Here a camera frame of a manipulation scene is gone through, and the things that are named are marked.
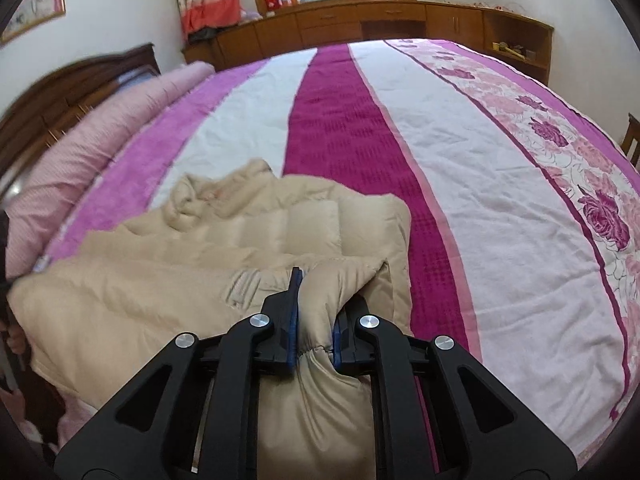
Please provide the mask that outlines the person left hand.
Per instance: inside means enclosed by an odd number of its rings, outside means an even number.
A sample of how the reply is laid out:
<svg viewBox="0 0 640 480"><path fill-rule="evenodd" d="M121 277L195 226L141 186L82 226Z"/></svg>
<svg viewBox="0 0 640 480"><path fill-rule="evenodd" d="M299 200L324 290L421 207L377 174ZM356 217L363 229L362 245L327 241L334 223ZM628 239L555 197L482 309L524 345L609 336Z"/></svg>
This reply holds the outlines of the person left hand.
<svg viewBox="0 0 640 480"><path fill-rule="evenodd" d="M6 343L9 349L20 356L26 350L26 336L24 330L16 324L6 325L1 323L1 333L8 336ZM25 400L20 390L12 392L1 391L1 399L14 422L20 424L24 422Z"/></svg>

